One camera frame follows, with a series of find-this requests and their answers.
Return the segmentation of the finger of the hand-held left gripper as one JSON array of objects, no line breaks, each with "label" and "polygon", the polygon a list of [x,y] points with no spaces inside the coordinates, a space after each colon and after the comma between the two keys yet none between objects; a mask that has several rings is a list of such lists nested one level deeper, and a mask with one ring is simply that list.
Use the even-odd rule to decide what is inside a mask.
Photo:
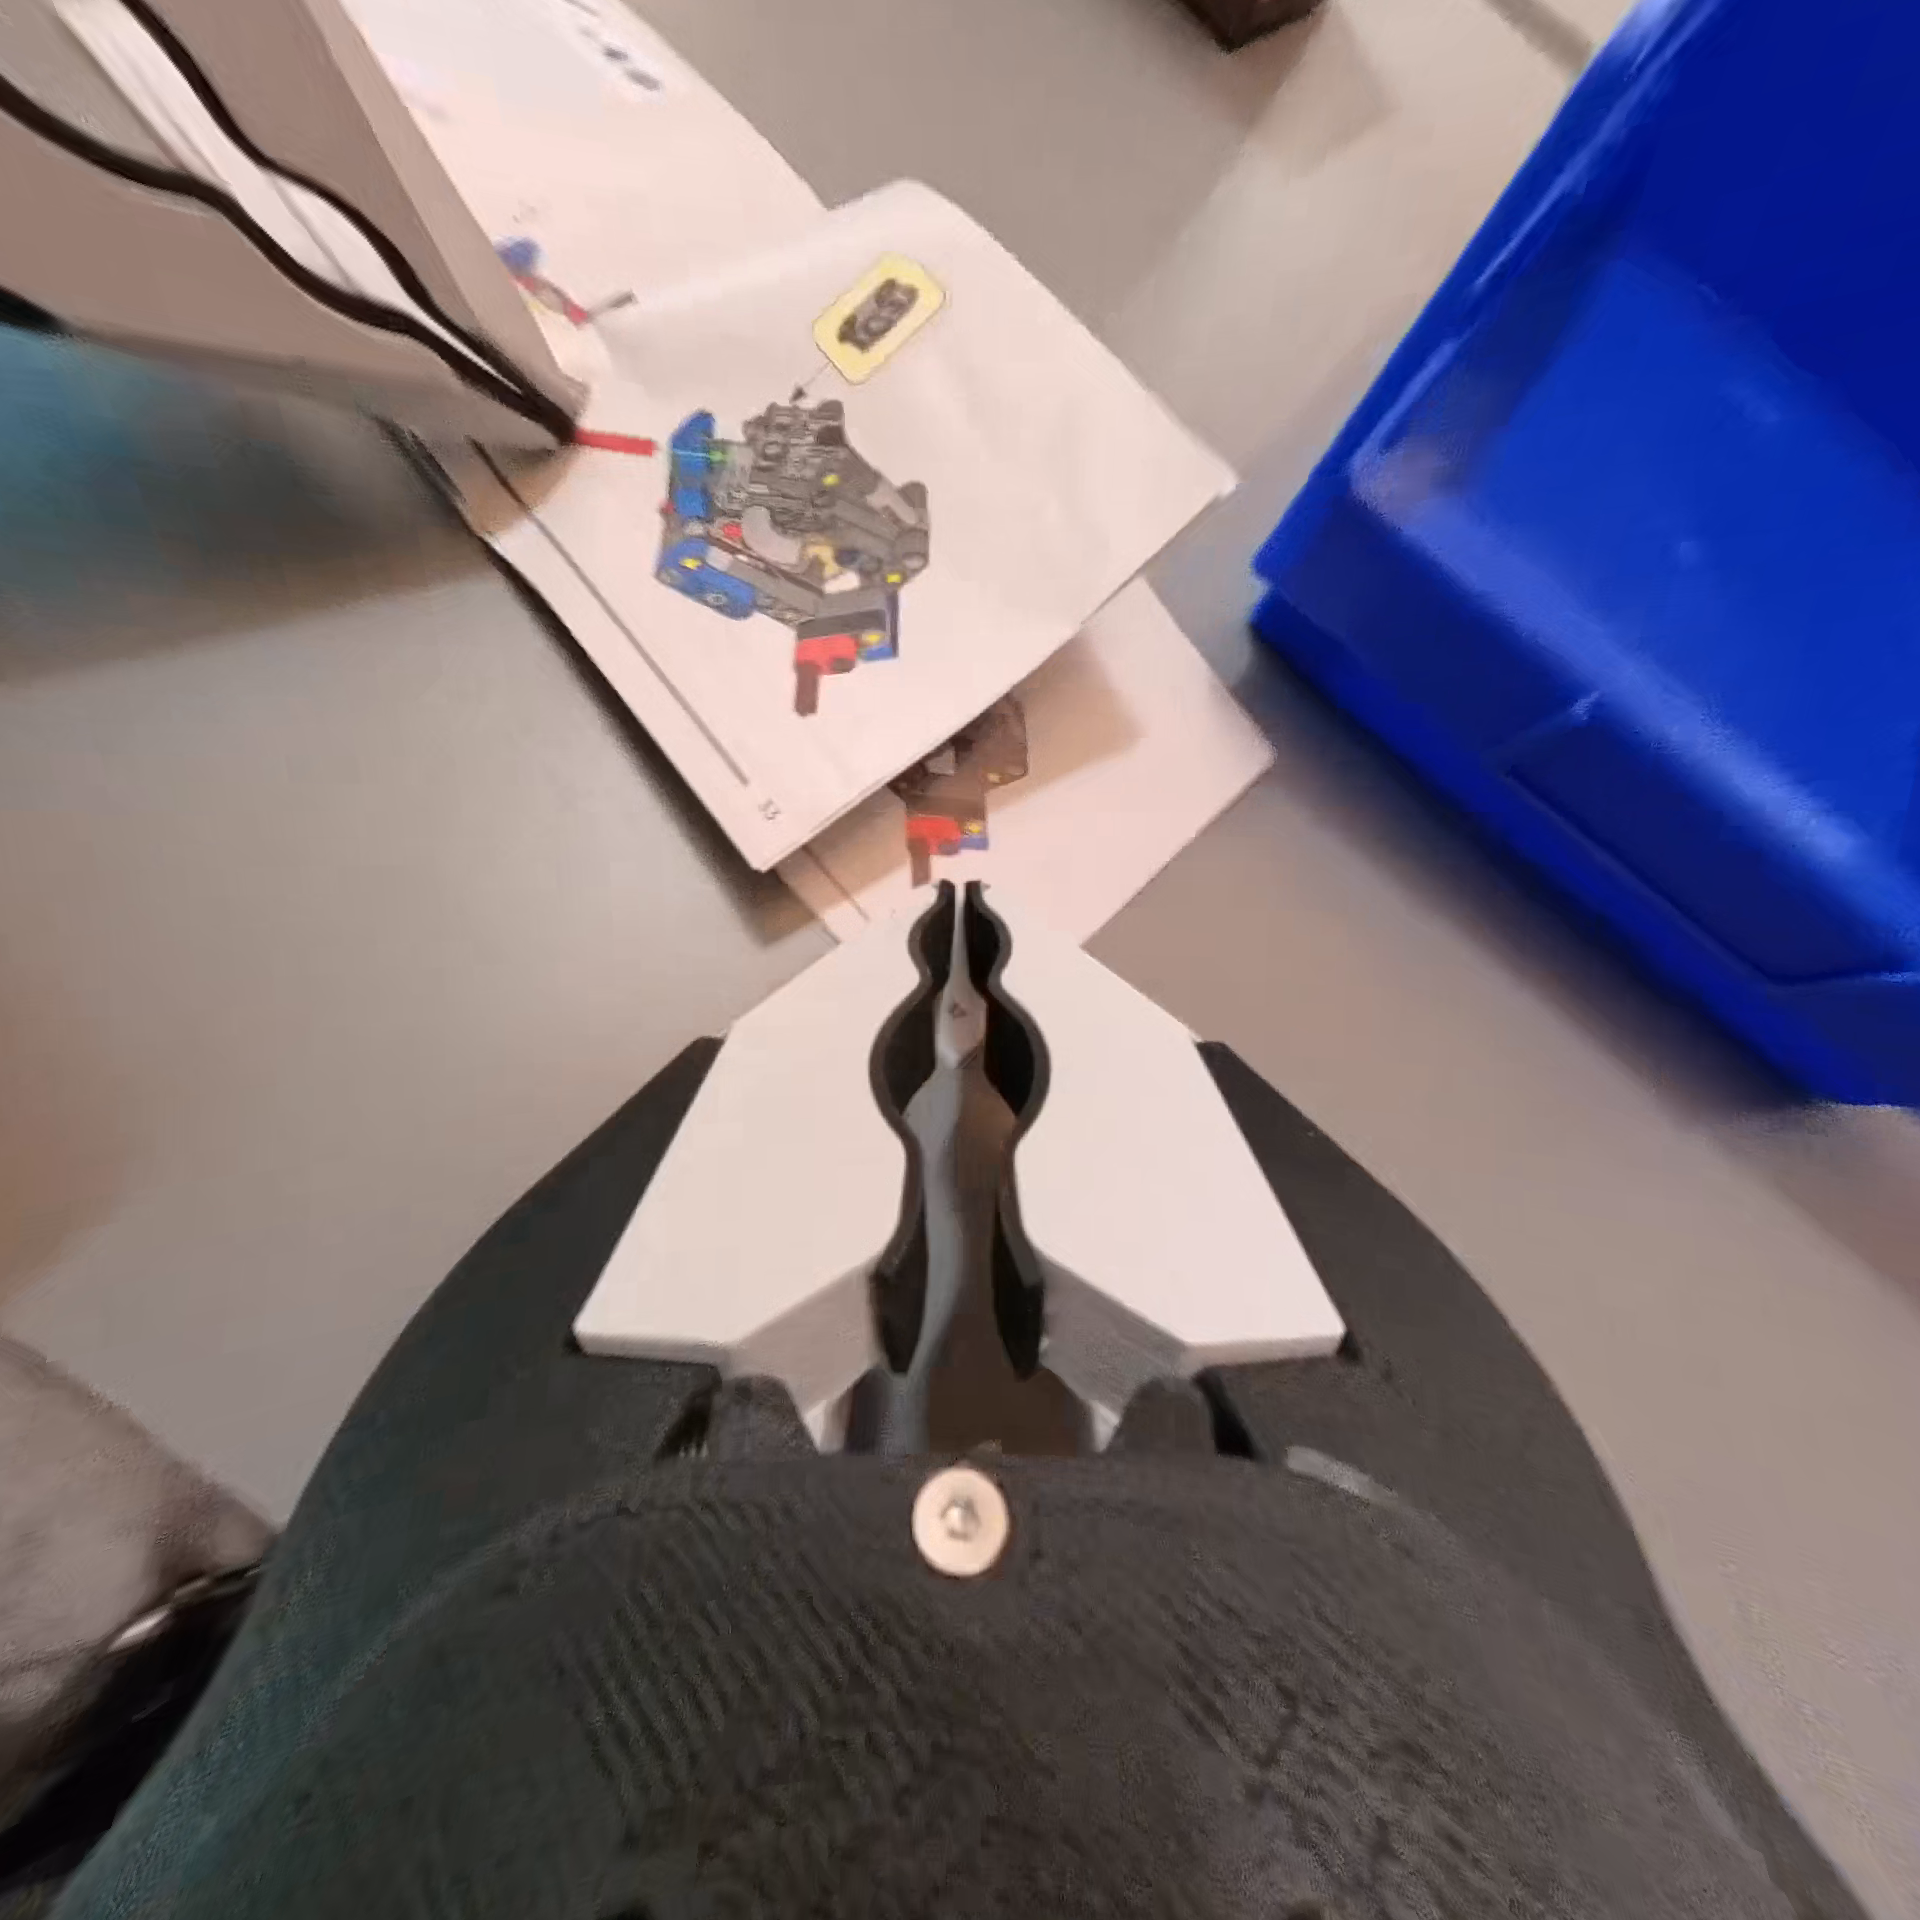
[{"label": "finger of the hand-held left gripper", "polygon": [[401,311],[426,320],[497,407],[528,426],[582,420],[587,389],[540,346],[519,285],[337,0],[156,0],[131,16],[216,128],[327,203],[381,260]]},{"label": "finger of the hand-held left gripper", "polygon": [[223,185],[117,154],[11,81],[0,292],[12,327],[353,407],[426,440],[574,440],[568,401],[451,320],[337,292]]}]

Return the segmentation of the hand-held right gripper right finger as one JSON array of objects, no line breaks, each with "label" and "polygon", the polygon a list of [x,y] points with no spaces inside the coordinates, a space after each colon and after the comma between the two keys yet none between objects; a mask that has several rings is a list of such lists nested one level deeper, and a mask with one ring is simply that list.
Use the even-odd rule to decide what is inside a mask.
[{"label": "hand-held right gripper right finger", "polygon": [[990,1010],[982,1069],[1012,1106],[991,1162],[1012,1370],[1058,1379],[1083,1447],[1112,1447],[1146,1382],[1335,1353],[1346,1317],[1200,1044],[990,883],[966,891],[966,965]]}]

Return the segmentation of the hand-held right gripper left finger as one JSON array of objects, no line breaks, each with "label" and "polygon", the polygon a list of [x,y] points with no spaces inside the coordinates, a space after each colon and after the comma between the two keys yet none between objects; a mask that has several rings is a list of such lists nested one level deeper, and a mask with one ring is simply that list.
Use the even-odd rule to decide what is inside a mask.
[{"label": "hand-held right gripper left finger", "polygon": [[602,1274],[582,1353],[770,1379],[832,1451],[927,1329],[919,1089],[938,1069],[955,891],[826,949],[726,1025]]}]

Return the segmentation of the lego instruction booklet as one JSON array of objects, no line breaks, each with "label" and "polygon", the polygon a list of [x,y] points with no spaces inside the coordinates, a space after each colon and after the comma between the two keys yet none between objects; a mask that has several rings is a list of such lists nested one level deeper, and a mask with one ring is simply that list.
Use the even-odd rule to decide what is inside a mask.
[{"label": "lego instruction booklet", "polygon": [[451,511],[832,944],[1083,944],[1273,773],[1146,588],[1233,466],[966,203],[826,203],[633,8],[344,16],[587,389]]}]

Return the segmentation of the blue plastic storage bin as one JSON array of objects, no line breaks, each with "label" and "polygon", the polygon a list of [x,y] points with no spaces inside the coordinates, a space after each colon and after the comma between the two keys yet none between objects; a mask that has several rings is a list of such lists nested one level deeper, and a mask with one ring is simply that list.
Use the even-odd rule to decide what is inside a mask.
[{"label": "blue plastic storage bin", "polygon": [[1251,636],[1794,1096],[1920,1098],[1920,8],[1627,8]]}]

